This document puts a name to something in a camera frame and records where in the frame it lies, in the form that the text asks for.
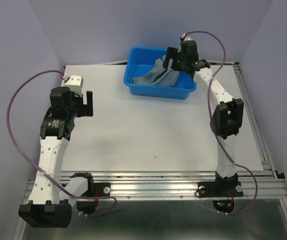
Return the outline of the light denim skirt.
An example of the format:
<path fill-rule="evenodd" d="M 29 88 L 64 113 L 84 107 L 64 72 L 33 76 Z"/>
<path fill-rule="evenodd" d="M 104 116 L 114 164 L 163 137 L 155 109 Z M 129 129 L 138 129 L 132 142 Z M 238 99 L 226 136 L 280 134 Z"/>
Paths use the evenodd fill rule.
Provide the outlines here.
<path fill-rule="evenodd" d="M 180 73 L 171 68 L 165 69 L 163 67 L 165 59 L 165 55 L 162 58 L 158 58 L 150 71 L 143 76 L 133 77 L 131 82 L 137 85 L 174 87 Z"/>

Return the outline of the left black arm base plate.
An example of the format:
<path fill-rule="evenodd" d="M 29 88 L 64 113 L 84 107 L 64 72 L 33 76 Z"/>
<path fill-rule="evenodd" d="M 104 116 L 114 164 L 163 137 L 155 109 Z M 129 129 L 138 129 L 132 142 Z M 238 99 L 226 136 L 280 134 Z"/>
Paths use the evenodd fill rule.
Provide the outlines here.
<path fill-rule="evenodd" d="M 111 184 L 109 182 L 95 182 L 88 183 L 87 189 L 84 191 L 82 197 L 109 197 Z"/>

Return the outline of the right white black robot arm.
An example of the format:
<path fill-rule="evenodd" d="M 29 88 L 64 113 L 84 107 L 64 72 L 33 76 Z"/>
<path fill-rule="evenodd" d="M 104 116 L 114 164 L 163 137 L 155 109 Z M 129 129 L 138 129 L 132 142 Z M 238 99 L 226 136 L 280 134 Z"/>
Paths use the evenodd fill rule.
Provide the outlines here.
<path fill-rule="evenodd" d="M 216 79 L 210 64 L 199 59 L 197 43 L 183 40 L 179 48 L 168 47 L 163 68 L 183 72 L 197 83 L 207 96 L 210 129 L 217 141 L 217 167 L 213 181 L 200 181 L 195 196 L 198 198 L 241 197 L 243 190 L 239 182 L 235 161 L 237 134 L 243 122 L 244 102 L 229 94 Z"/>

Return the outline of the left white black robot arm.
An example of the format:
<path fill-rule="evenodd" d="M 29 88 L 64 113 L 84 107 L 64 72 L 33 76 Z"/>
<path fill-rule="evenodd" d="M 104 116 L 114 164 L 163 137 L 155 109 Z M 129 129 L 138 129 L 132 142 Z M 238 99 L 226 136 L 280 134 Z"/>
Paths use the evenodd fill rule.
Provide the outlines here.
<path fill-rule="evenodd" d="M 68 198 L 60 199 L 59 181 L 65 151 L 75 127 L 75 118 L 92 117 L 93 93 L 83 95 L 69 87 L 56 87 L 50 92 L 50 107 L 40 126 L 40 157 L 35 185 L 18 215 L 33 228 L 67 228 L 72 218 Z"/>

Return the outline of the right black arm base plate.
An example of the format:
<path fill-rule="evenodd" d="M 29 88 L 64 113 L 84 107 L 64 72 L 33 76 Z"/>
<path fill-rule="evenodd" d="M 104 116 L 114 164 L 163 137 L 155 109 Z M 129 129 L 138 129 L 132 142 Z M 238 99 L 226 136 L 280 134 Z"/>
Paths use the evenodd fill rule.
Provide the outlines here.
<path fill-rule="evenodd" d="M 216 198 L 223 199 L 228 197 L 243 197 L 243 190 L 237 190 L 236 187 L 241 186 L 238 181 L 233 184 L 221 184 L 216 181 L 202 181 L 197 183 L 197 189 L 194 195 L 197 198 Z"/>

